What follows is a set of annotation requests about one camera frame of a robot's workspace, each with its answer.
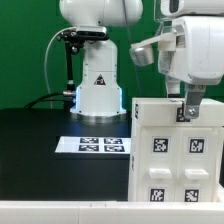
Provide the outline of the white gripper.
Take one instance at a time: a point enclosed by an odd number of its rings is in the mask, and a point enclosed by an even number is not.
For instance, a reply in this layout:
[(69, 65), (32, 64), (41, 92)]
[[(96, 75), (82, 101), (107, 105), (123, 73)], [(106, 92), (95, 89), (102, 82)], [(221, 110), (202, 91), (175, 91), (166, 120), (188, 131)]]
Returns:
[(224, 17), (174, 19), (160, 35), (131, 45), (130, 55), (136, 65), (154, 62), (153, 43), (158, 44), (158, 71), (167, 75), (167, 97), (180, 98), (180, 81), (188, 83), (183, 116), (196, 119), (205, 85), (217, 85), (224, 76)]

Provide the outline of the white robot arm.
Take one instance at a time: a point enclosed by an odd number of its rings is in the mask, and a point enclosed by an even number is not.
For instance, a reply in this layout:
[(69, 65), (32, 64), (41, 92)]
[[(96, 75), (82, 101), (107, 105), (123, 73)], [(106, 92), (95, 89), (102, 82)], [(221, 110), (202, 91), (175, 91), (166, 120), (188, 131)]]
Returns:
[[(84, 50), (82, 82), (71, 112), (87, 119), (123, 115), (117, 47), (107, 28), (139, 21), (142, 0), (59, 0), (59, 7), (71, 24), (66, 31), (70, 49)], [(132, 44), (130, 56), (138, 66), (156, 62), (167, 76), (170, 96), (184, 82), (184, 116), (195, 119), (205, 88), (224, 77), (224, 0), (155, 0), (154, 19), (171, 24)]]

